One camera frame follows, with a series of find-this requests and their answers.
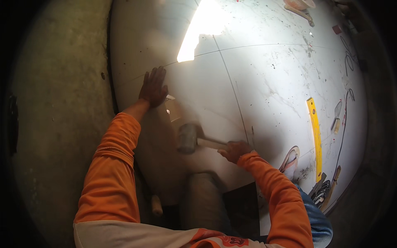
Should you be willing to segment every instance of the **hand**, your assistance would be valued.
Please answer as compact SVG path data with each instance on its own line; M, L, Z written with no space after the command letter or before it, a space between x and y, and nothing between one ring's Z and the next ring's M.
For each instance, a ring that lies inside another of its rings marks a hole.
M166 70L162 66L153 68L150 75L149 72L145 73L139 99L148 101L151 108L162 104L168 95L167 85L163 86L165 76Z
M243 142L233 142L229 141L227 143L227 151L226 150L218 150L218 153L220 153L222 156L224 156L229 162L237 164L237 161L239 158L247 153L250 153L252 151L251 147Z

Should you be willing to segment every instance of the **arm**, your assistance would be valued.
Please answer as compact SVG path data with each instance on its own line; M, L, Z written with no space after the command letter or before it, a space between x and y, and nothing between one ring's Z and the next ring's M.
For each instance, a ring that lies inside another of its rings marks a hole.
M133 150L137 146L139 121L149 108L165 100L162 86L166 71L154 68L145 74L139 100L112 120L102 137L84 180L74 223L96 220L140 222Z
M272 226L267 242L284 247L313 247L309 218L296 186L257 152L250 152L246 143L229 142L228 146L228 152L218 152L251 172L269 203Z

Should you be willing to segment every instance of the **hammer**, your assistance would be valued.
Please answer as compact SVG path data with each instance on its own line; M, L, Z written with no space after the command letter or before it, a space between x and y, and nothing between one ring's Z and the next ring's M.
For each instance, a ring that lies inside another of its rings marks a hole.
M177 150L182 154L192 154L196 150L196 146L205 146L216 150L227 150L227 145L206 140L197 137L197 127L194 124L187 123L182 125L178 130L178 148Z

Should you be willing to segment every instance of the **orange long sleeve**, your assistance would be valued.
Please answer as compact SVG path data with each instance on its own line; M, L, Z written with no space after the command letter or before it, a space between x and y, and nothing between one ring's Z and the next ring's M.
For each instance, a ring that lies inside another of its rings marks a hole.
M251 172L269 203L272 226L269 244L284 247L313 247L309 218L298 188L257 152L240 157L237 165Z
M74 223L118 220L139 223L133 150L140 124L119 113L102 137L84 180Z

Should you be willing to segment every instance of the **bright light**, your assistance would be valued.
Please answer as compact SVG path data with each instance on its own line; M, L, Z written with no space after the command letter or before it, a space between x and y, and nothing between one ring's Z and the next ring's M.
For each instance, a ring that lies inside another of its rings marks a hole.
M220 35L224 29L225 21L224 12L214 0L202 0L187 29L177 56L177 61L194 60L195 49L199 43L200 34Z

